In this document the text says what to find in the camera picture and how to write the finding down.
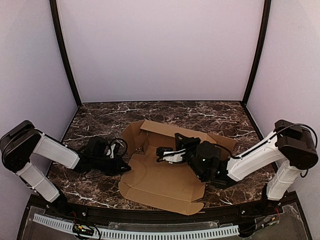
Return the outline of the black left frame post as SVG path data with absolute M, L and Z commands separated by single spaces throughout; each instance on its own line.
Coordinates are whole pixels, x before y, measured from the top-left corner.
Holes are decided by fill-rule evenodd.
M 68 81 L 69 87 L 71 89 L 71 93 L 72 93 L 73 99 L 75 101 L 75 104 L 76 104 L 77 108 L 80 108 L 82 106 L 82 101 L 81 101 L 80 94 L 79 94 L 79 91 L 76 86 L 76 81 L 73 76 L 71 64 L 70 64 L 68 53 L 67 53 L 66 44 L 64 41 L 62 25 L 61 25 L 61 21 L 60 21 L 59 10 L 58 10 L 58 1 L 57 0 L 49 0 L 49 5 L 50 5 L 50 11 L 51 11 L 51 17 L 52 17 L 52 22 L 53 22 L 53 26 L 54 26 L 55 36 L 56 36 L 62 64 L 64 67 L 64 71 L 65 71 L 65 74 L 67 77 L 67 81 Z

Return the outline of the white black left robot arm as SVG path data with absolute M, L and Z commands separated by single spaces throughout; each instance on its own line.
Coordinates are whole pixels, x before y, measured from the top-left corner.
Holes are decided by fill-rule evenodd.
M 98 170 L 105 176 L 116 176 L 131 170 L 123 160 L 128 148 L 122 138 L 108 141 L 101 136 L 92 136 L 86 145 L 75 150 L 35 128 L 29 120 L 24 120 L 0 138 L 3 166 L 31 187 L 49 206 L 64 212 L 68 210 L 67 197 L 33 159 L 50 160 L 79 174 Z

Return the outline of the black frame post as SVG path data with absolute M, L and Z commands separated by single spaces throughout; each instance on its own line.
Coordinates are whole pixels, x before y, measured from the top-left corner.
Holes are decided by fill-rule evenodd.
M 51 11 L 51 17 L 52 17 L 52 22 L 53 22 L 53 26 L 54 26 L 55 36 L 56 36 L 62 64 L 64 67 L 64 71 L 65 71 L 65 74 L 67 77 L 67 81 L 68 81 L 69 87 L 71 89 L 71 93 L 72 93 L 73 99 L 75 101 L 75 104 L 76 104 L 77 108 L 80 108 L 82 106 L 82 101 L 81 101 L 80 94 L 79 94 L 79 91 L 76 86 L 76 81 L 73 76 L 71 64 L 70 64 L 68 53 L 67 53 L 66 44 L 64 41 L 62 25 L 61 25 L 61 21 L 60 21 L 59 10 L 58 10 L 58 1 L 57 0 L 49 0 L 49 5 L 50 5 L 50 11 Z
M 248 102 L 249 102 L 249 99 L 251 96 L 251 92 L 252 92 L 252 89 L 254 86 L 254 82 L 256 79 L 256 75 L 258 72 L 259 63 L 260 63 L 260 59 L 261 59 L 261 55 L 262 55 L 262 51 L 263 51 L 263 47 L 264 47 L 264 42 L 265 42 L 265 38 L 266 38 L 267 28 L 268 28 L 271 5 L 272 5 L 271 0 L 265 0 L 263 3 L 261 24 L 260 24 L 260 28 L 259 28 L 259 34 L 258 34 L 255 54 L 253 57 L 252 66 L 251 66 L 251 70 L 249 73 L 247 85 L 246 85 L 244 95 L 243 95 L 243 98 L 241 101 L 244 106 L 248 105 Z

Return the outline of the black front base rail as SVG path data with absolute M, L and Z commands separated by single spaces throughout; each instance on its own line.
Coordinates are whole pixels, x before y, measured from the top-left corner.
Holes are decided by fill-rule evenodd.
M 296 193 L 286 193 L 281 202 L 271 204 L 261 200 L 242 204 L 203 208 L 193 215 L 183 215 L 165 210 L 129 210 L 117 208 L 95 207 L 76 203 L 67 203 L 71 213 L 68 218 L 90 222 L 98 225 L 107 225 L 111 222 L 132 224 L 187 224 L 218 221 L 220 224 L 234 223 L 245 225 L 247 228 L 254 224 L 257 218 L 279 215 L 284 212 L 284 206 L 298 200 Z

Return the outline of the black right frame post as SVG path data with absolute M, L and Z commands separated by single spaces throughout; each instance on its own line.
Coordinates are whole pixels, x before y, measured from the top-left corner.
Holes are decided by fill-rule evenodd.
M 260 63 L 260 59 L 261 59 L 261 55 L 262 55 L 262 51 L 263 51 L 263 47 L 264 47 L 264 42 L 265 42 L 265 38 L 266 38 L 267 28 L 268 28 L 271 5 L 272 5 L 271 0 L 265 0 L 263 3 L 261 24 L 260 24 L 260 28 L 259 28 L 259 34 L 258 34 L 255 54 L 253 57 L 252 66 L 251 66 L 251 70 L 249 73 L 247 85 L 246 85 L 244 95 L 243 95 L 243 98 L 241 101 L 244 106 L 248 105 L 248 102 L 249 102 L 249 99 L 251 96 L 251 92 L 252 92 L 252 89 L 254 86 L 254 82 L 256 79 L 256 75 L 258 72 L 259 63 Z

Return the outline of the brown cardboard box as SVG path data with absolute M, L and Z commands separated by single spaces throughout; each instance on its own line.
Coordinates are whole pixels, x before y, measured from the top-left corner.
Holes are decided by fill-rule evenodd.
M 202 210 L 199 200 L 206 184 L 201 182 L 187 163 L 170 164 L 156 161 L 158 147 L 176 147 L 175 134 L 200 138 L 219 144 L 230 151 L 235 140 L 221 135 L 194 131 L 150 120 L 130 123 L 122 132 L 128 144 L 129 166 L 118 184 L 127 200 L 186 216 Z

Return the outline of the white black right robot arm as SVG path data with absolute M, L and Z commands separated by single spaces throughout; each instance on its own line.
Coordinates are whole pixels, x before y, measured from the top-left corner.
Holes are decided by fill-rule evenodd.
M 279 201 L 298 177 L 304 178 L 319 160 L 318 136 L 308 125 L 278 120 L 274 130 L 248 150 L 233 155 L 225 146 L 198 137 L 175 134 L 173 162 L 187 163 L 201 182 L 227 189 L 251 173 L 277 161 L 282 164 L 266 185 L 266 198 Z

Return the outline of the small green circuit board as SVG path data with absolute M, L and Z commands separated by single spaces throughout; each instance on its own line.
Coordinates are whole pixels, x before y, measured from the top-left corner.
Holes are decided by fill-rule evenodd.
M 72 227 L 72 232 L 79 235 L 93 236 L 95 230 L 90 226 L 75 223 Z

